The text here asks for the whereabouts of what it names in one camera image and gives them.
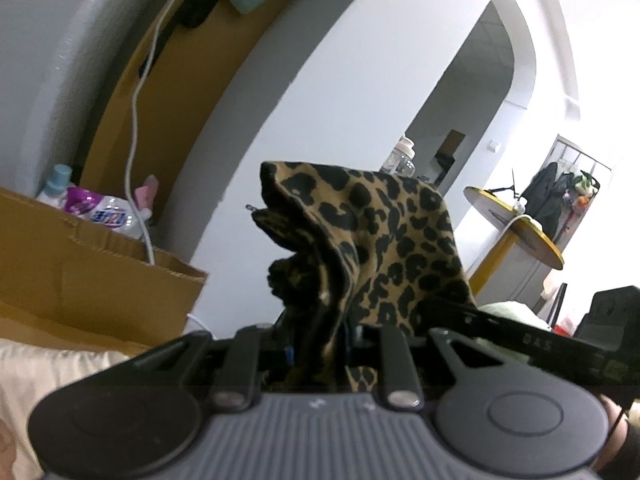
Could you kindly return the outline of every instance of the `white cable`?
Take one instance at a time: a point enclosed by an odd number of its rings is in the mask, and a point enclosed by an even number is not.
[[[489,247],[486,248],[484,251],[482,251],[482,253],[474,260],[473,265],[471,265],[471,267],[469,267],[467,271],[469,272],[469,275],[471,275],[473,272],[476,272],[476,270],[478,269],[480,264],[484,261],[484,259],[489,254],[491,249],[494,248],[494,245],[497,244],[502,239],[502,236],[505,234],[505,232],[507,232],[513,224],[515,224],[518,220],[522,218],[528,218],[529,220],[531,220],[533,225],[538,227],[538,222],[534,220],[530,215],[522,214],[522,215],[514,216],[511,220],[507,222],[507,224],[504,226],[502,231],[500,231],[500,234],[498,234],[497,238],[495,239],[495,242],[489,245]]]
[[[569,94],[564,94],[564,98],[572,105],[576,105],[578,108],[580,107],[580,101],[578,101],[578,99],[571,97]]]
[[[175,0],[169,0],[167,4],[164,6],[164,10],[160,14],[158,18],[158,22],[156,23],[156,30],[154,31],[153,39],[151,40],[151,48],[149,49],[149,54],[146,58],[145,69],[140,76],[140,81],[136,86],[136,89],[133,91],[133,95],[131,97],[131,147],[129,149],[129,158],[127,159],[127,165],[124,170],[124,193],[127,197],[127,202],[129,202],[129,207],[133,211],[133,216],[136,217],[136,220],[140,224],[140,228],[142,229],[142,237],[145,242],[146,247],[146,257],[151,265],[156,264],[156,258],[154,256],[154,247],[151,243],[151,237],[149,236],[149,230],[146,228],[146,224],[140,216],[140,211],[136,206],[136,203],[133,200],[133,195],[131,193],[131,168],[133,167],[133,159],[136,156],[136,150],[138,148],[138,96],[140,95],[140,91],[146,82],[146,77],[149,75],[149,71],[151,70],[151,65],[154,60],[154,56],[156,55],[156,46],[158,44],[158,37],[160,36],[160,28],[162,27],[162,22],[166,18],[167,14],[174,6]]]
[[[194,316],[191,313],[188,313],[187,314],[187,318],[191,319],[201,329],[206,330],[207,332],[209,332],[211,334],[211,336],[213,337],[213,339],[216,339],[216,337],[213,335],[213,332],[209,329],[209,327],[205,323],[202,322],[202,320],[199,317]]]

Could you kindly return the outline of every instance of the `hanging clothes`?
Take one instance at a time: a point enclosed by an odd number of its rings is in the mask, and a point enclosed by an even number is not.
[[[540,208],[545,204],[546,200],[553,189],[556,182],[556,172],[558,171],[558,163],[552,162],[546,168],[540,170],[533,178],[527,189],[522,193],[522,197],[527,199],[525,213],[535,218]]]
[[[560,215],[562,214],[562,197],[564,193],[573,188],[575,175],[573,173],[563,173],[549,190],[545,202],[538,209],[535,218],[542,225],[542,232],[553,240],[558,232]]]

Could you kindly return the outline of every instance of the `cardboard box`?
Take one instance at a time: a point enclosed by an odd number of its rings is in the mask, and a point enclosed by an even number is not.
[[[174,256],[0,188],[0,337],[139,354],[178,337],[206,280]]]
[[[451,130],[447,134],[442,145],[439,147],[438,153],[447,156],[454,156],[457,148],[462,144],[463,140],[465,140],[465,134],[461,134],[456,130]]]

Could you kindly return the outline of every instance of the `ceiling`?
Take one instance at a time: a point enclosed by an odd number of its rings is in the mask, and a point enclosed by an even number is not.
[[[513,79],[513,49],[491,2],[460,47],[450,69],[495,91],[509,90]]]

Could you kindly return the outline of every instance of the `blue bottle cap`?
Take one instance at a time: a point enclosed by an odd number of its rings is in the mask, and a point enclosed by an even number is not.
[[[69,185],[71,168],[66,164],[56,164],[44,185],[44,193],[50,197],[62,195]]]

